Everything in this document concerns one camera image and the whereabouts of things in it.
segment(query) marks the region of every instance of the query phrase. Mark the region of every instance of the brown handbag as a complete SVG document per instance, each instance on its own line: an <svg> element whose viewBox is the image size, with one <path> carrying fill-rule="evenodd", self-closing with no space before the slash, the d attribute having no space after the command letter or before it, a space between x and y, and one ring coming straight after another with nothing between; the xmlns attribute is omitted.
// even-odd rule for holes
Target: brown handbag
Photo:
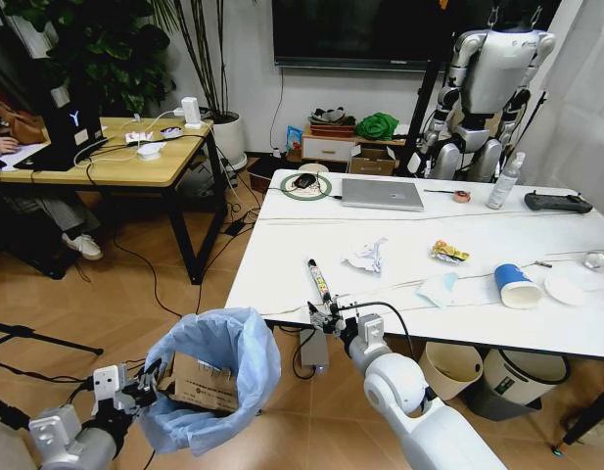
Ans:
<svg viewBox="0 0 604 470"><path fill-rule="evenodd" d="M40 144L45 142L43 134L43 120L41 117L18 113L0 101L1 119L8 122L10 135L24 145Z"/></svg>

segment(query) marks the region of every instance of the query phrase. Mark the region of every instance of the computer mouse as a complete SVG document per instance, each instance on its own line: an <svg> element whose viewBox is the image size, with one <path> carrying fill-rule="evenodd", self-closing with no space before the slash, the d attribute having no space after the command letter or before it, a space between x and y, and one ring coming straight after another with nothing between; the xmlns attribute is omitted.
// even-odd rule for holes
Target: computer mouse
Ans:
<svg viewBox="0 0 604 470"><path fill-rule="evenodd" d="M300 189L305 189L317 181L317 177L312 173L302 173L293 181L293 186Z"/></svg>

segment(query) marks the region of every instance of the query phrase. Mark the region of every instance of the black tv screen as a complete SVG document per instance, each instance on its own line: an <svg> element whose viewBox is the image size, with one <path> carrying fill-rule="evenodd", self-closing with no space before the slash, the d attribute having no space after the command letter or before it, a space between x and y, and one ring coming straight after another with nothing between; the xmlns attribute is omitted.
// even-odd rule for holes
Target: black tv screen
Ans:
<svg viewBox="0 0 604 470"><path fill-rule="evenodd" d="M537 29L549 27L560 4L511 1L543 7ZM451 34L486 29L491 5L490 0L272 0L275 65L422 71L435 41L445 38L440 49L447 61Z"/></svg>

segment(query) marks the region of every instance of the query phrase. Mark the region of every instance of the round mouse pad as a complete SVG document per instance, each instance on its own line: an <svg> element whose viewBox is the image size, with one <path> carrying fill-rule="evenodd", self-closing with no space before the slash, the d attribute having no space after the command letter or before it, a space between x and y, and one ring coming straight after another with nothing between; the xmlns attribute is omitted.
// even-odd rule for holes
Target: round mouse pad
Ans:
<svg viewBox="0 0 604 470"><path fill-rule="evenodd" d="M280 183L282 193L298 201L318 201L330 195L332 192L332 183L330 180L319 173L315 174L317 180L307 188L298 188L293 182L303 173L295 173L287 176Z"/></svg>

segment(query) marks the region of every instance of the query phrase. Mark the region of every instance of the white table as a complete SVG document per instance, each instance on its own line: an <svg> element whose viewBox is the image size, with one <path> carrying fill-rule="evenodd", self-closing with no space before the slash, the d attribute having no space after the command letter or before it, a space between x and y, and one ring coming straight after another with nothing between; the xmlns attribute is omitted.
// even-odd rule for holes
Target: white table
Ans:
<svg viewBox="0 0 604 470"><path fill-rule="evenodd" d="M292 173L276 171L271 187L279 187ZM341 194L344 177L389 179L321 174L332 182L333 195ZM523 202L534 189L570 194L563 189L517 186L502 209L494 211L485 205L489 184L409 181L420 192L422 212L347 208L332 198L296 201L269 190L226 306L253 306L265 320L278 324L309 324L306 302L320 304L306 267L313 258L333 295L351 302L388 302L399 310L412 337L604 358L604 269L591 271L581 264L586 251L604 251L604 217L599 212L530 211ZM423 189L463 189L471 191L472 201L458 204L449 194ZM348 248L381 237L388 239L381 249L381 275L342 262ZM460 265L431 258L439 239L471 257ZM536 260L554 267L528 265ZM544 295L535 309L504 306L492 273L505 262L528 265L524 271L540 286L550 273L567 278L586 292L586 304L567 306ZM455 305L437 308L416 294L421 280L448 272L460 277ZM383 315L387 333L403 334L389 310L364 311Z"/></svg>

